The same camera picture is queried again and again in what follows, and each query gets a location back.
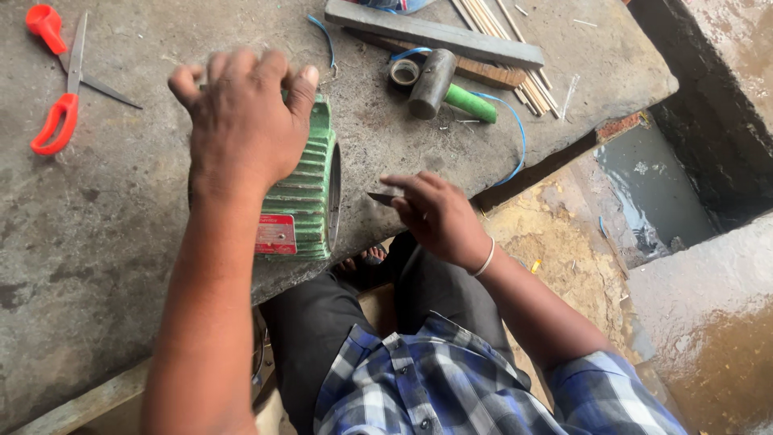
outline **right hand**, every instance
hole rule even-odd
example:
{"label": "right hand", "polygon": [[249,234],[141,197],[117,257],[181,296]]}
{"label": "right hand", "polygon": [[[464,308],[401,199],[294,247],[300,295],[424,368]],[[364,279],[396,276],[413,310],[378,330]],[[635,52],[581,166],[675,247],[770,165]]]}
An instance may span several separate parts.
{"label": "right hand", "polygon": [[416,241],[439,259],[475,273],[491,252],[491,238],[465,193],[433,173],[382,175],[381,183],[403,189],[392,199],[401,221]]}
{"label": "right hand", "polygon": [[241,48],[210,57],[201,91],[196,80],[203,74],[201,66],[182,65],[169,78],[193,121],[194,194],[259,210],[266,190],[298,165],[319,73],[306,66],[295,74],[278,51],[258,58]]}

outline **green hammer handle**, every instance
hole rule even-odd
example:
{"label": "green hammer handle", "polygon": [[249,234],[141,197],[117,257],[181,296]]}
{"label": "green hammer handle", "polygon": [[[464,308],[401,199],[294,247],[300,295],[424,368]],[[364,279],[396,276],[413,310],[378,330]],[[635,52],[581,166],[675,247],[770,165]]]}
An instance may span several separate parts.
{"label": "green hammer handle", "polygon": [[444,101],[483,121],[491,124],[496,123],[496,108],[491,103],[477,95],[470,94],[453,83],[448,88]]}

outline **knife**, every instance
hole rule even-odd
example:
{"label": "knife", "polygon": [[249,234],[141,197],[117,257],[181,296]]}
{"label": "knife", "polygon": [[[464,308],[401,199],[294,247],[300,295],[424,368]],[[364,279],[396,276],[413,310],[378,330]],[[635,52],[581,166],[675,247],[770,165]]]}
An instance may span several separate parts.
{"label": "knife", "polygon": [[373,194],[368,192],[368,196],[380,202],[381,204],[386,205],[387,207],[392,207],[392,198],[394,198],[396,195]]}

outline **forearm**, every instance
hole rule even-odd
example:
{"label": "forearm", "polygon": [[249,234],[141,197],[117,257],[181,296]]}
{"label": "forearm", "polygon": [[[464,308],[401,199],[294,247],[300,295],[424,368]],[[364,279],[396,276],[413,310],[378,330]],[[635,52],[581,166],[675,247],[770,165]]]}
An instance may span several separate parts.
{"label": "forearm", "polygon": [[496,246],[478,277],[518,344],[543,370],[595,351],[616,351],[585,316]]}
{"label": "forearm", "polygon": [[195,198],[148,377],[146,433],[249,429],[250,281],[259,214],[260,208]]}

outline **silver bangle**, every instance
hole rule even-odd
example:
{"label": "silver bangle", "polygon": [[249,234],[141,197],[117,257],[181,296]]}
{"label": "silver bangle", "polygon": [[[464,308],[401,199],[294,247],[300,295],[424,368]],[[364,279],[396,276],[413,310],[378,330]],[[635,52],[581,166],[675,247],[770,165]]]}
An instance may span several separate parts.
{"label": "silver bangle", "polygon": [[494,258],[494,247],[496,246],[496,242],[494,241],[493,237],[491,236],[489,237],[491,238],[491,252],[489,252],[489,257],[485,260],[485,263],[483,263],[483,267],[481,267],[479,271],[470,274],[470,276],[472,276],[473,278],[483,273],[485,268],[489,267],[489,263],[491,262],[491,259]]}

